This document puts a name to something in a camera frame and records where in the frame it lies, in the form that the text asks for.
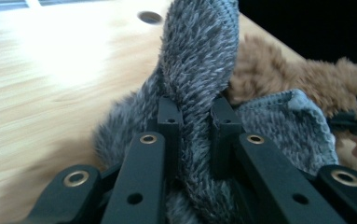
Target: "brown fur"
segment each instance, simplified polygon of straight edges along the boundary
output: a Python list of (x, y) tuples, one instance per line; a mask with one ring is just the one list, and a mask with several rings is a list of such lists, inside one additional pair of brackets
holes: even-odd
[(300, 89), (325, 116), (357, 110), (357, 64), (305, 60), (290, 63), (281, 50), (259, 37), (240, 42), (237, 64), (225, 95), (233, 105), (279, 91)]

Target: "dark background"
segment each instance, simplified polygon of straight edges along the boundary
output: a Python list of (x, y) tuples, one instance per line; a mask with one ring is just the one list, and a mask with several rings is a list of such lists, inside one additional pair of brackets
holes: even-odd
[(357, 0), (240, 0), (239, 6), (307, 59), (357, 63)]

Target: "gray plush toy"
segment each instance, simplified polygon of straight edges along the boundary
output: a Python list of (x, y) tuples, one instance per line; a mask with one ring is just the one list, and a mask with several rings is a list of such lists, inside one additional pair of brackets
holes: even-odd
[[(178, 176), (182, 185), (169, 186), (167, 218), (172, 224), (242, 222), (229, 180), (216, 181), (210, 174), (208, 139), (209, 110), (214, 98), (227, 87), (236, 60), (238, 16), (235, 0), (173, 2), (155, 71), (137, 92), (113, 106), (106, 122), (95, 133), (101, 160), (107, 167), (118, 164), (123, 162), (132, 137), (144, 132), (147, 121), (156, 117), (158, 98), (168, 94), (178, 104), (184, 119)], [(307, 106), (290, 103), (297, 99)], [(336, 163), (333, 138), (323, 114), (301, 91), (281, 93), (266, 98), (266, 106), (254, 106), (262, 105), (265, 99), (259, 102), (254, 100), (237, 110), (244, 129), (267, 134), (296, 167), (310, 173), (327, 163)], [(251, 116), (267, 119), (258, 121)], [(281, 127), (265, 131), (266, 125), (275, 126), (273, 122)], [(289, 144), (297, 138), (295, 132), (301, 132), (302, 141)]]

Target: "wood grain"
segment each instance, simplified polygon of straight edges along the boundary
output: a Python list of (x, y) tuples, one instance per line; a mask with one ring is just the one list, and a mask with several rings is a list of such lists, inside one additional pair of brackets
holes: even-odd
[[(102, 168), (90, 137), (112, 102), (154, 69), (171, 0), (115, 0), (0, 12), (0, 223), (24, 218), (50, 179), (78, 163)], [(261, 35), (301, 57), (247, 18)]]

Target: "black plastic bracket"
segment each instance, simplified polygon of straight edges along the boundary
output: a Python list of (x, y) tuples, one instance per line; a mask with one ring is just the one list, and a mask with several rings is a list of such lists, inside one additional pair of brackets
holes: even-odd
[(357, 172), (327, 165), (317, 175), (315, 186), (349, 223), (357, 223)]
[(265, 211), (255, 223), (345, 223), (271, 139), (243, 133), (235, 154), (251, 179), (259, 211)]
[(55, 176), (28, 217), (17, 223), (91, 223), (102, 196), (101, 176), (96, 168), (71, 166)]
[(160, 97), (158, 103), (158, 132), (166, 139), (166, 178), (173, 180), (178, 174), (180, 166), (180, 146), (182, 114), (178, 106), (168, 96)]
[(102, 224), (164, 223), (165, 139), (160, 133), (133, 137)]
[(215, 179), (225, 179), (231, 176), (231, 143), (243, 132), (242, 124), (225, 97), (215, 99), (211, 117), (210, 169)]

